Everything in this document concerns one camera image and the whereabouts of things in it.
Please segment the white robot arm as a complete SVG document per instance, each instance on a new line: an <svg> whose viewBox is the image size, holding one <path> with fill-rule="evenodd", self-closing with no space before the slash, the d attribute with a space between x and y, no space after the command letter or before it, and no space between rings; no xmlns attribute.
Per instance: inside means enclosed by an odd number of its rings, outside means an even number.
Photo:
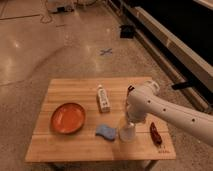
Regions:
<svg viewBox="0 0 213 171"><path fill-rule="evenodd" d="M139 123L150 113L213 147L213 116L166 101L157 96L159 90L159 85L153 80L129 86L128 120Z"/></svg>

